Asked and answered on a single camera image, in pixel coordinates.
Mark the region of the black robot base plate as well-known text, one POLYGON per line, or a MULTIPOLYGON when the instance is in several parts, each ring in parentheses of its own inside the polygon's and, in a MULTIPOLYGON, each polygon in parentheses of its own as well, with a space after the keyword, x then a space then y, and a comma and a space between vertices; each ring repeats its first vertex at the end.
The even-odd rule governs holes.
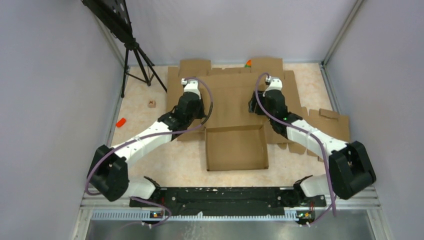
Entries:
POLYGON ((325 207, 323 195, 306 197, 292 187, 162 187, 149 198, 173 216, 282 216, 285 208, 325 207))

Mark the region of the brown cardboard box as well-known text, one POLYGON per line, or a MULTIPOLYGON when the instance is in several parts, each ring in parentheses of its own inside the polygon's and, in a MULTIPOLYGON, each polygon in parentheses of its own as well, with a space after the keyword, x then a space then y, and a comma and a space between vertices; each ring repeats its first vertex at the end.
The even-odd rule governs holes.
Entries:
POLYGON ((203 76, 212 97, 201 87, 206 107, 213 105, 205 123, 206 169, 212 171, 265 170, 269 167, 264 122, 249 112, 257 73, 203 76))

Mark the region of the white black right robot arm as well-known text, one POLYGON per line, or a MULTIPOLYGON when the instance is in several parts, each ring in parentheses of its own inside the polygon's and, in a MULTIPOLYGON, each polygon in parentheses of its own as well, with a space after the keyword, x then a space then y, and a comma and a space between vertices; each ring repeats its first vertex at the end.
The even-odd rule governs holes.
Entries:
POLYGON ((278 90, 255 90, 248 103, 250 113, 266 116, 278 135, 300 144, 322 159, 327 159, 327 173, 301 179, 293 200, 307 206, 314 196, 322 195, 331 184, 332 192, 348 200, 377 180, 366 147, 359 141, 346 142, 331 137, 310 125, 301 116, 288 111, 278 90))

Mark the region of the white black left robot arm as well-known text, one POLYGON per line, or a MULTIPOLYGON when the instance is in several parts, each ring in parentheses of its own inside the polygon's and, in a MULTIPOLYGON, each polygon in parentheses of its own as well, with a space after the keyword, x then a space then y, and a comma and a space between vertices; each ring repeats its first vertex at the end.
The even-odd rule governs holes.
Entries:
POLYGON ((92 185, 96 191, 85 192, 91 196, 102 195, 110 202, 122 197, 138 197, 147 206, 156 206, 161 198, 158 184, 149 177, 131 180, 129 168, 157 147, 189 132, 193 121, 205 116, 202 95, 184 92, 171 111, 143 132, 120 145, 101 145, 96 149, 86 180, 86 185, 92 185))

